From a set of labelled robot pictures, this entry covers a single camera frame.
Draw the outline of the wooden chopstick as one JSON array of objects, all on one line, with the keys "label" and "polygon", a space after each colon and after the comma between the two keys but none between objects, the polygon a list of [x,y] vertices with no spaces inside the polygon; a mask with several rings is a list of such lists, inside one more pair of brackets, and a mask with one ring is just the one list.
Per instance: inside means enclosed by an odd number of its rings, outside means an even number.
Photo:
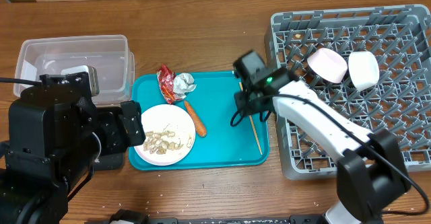
[{"label": "wooden chopstick", "polygon": [[[239,87],[240,87],[240,90],[243,91],[243,86],[242,86],[241,82],[239,82]],[[255,123],[253,121],[253,117],[251,115],[249,115],[248,118],[250,120],[250,124],[251,124],[252,130],[253,130],[253,134],[255,136],[255,140],[256,140],[256,143],[257,143],[257,147],[258,147],[259,153],[260,153],[260,155],[262,155],[263,152],[262,152],[262,148],[261,148],[261,144],[260,144],[260,141],[259,141],[259,137],[258,137],[256,128],[255,128]]]}]

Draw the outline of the pink bowl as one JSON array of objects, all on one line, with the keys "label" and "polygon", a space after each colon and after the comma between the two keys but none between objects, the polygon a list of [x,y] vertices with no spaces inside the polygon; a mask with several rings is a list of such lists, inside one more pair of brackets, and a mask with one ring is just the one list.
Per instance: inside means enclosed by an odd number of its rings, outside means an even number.
[{"label": "pink bowl", "polygon": [[308,66],[321,78],[340,83],[347,72],[345,59],[328,48],[320,48],[307,58]]}]

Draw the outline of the white bowl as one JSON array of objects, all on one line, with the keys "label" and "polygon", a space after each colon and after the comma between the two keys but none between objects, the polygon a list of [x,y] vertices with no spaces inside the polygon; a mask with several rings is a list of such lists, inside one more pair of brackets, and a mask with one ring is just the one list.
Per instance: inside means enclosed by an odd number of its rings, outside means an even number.
[{"label": "white bowl", "polygon": [[350,79],[358,91],[363,91],[378,83],[379,66],[371,52],[352,52],[347,63]]}]

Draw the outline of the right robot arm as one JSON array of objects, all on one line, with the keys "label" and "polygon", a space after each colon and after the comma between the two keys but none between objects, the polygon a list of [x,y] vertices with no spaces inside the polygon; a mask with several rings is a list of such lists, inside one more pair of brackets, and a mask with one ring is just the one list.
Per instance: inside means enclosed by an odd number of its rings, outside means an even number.
[{"label": "right robot arm", "polygon": [[230,124],[264,112],[294,123],[318,143],[337,167],[339,201],[324,215],[326,223],[379,223],[385,207],[409,191],[403,156],[395,135],[372,133],[324,103],[287,68],[269,68],[253,50],[234,64],[242,91]]}]

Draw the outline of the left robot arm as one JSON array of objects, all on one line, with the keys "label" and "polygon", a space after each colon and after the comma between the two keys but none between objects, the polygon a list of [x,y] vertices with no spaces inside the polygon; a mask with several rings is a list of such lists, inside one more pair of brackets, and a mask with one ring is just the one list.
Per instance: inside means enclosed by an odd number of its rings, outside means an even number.
[{"label": "left robot arm", "polygon": [[1,143],[1,222],[58,223],[99,157],[144,142],[141,106],[130,100],[97,107],[95,69],[25,84],[9,107],[9,139]]}]

